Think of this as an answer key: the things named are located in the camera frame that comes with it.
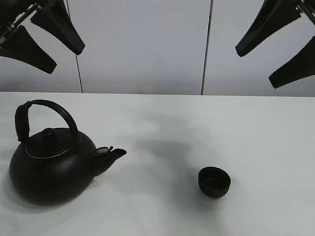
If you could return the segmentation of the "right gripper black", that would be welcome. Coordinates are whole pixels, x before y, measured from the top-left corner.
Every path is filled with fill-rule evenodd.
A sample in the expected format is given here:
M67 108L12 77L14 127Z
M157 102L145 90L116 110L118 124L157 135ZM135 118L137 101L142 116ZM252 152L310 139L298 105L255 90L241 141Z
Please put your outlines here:
M240 57L247 55L266 38L299 19L301 14L315 24L314 0L265 0L246 34L236 45ZM277 89L315 74L315 37L290 61L269 76Z

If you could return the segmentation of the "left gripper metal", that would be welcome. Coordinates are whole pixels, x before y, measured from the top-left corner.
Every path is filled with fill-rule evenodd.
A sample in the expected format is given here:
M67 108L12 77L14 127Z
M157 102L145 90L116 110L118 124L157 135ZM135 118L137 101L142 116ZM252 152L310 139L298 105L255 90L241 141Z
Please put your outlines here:
M0 2L0 55L22 61L48 74L57 64L33 40L21 23L31 22L52 34L73 53L83 52L85 44L77 33L62 0L2 0Z

